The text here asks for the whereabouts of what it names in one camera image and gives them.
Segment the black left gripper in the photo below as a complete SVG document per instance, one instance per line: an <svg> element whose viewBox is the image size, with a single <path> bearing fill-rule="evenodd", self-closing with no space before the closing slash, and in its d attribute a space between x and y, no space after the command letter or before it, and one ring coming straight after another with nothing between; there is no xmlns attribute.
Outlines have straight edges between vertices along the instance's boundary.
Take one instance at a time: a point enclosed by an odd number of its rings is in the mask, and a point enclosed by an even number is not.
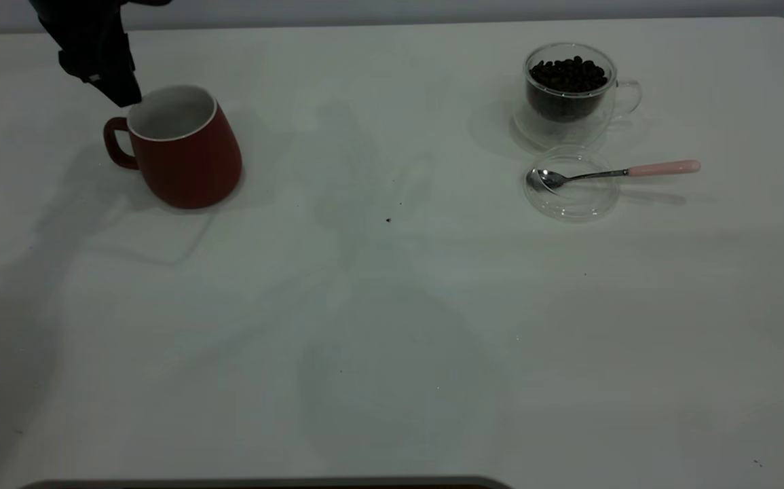
<svg viewBox="0 0 784 489"><path fill-rule="evenodd" d="M118 107L143 99L122 24L122 7L129 3L161 7L170 2L31 1L40 24L60 48L58 60L64 71L93 83Z"/></svg>

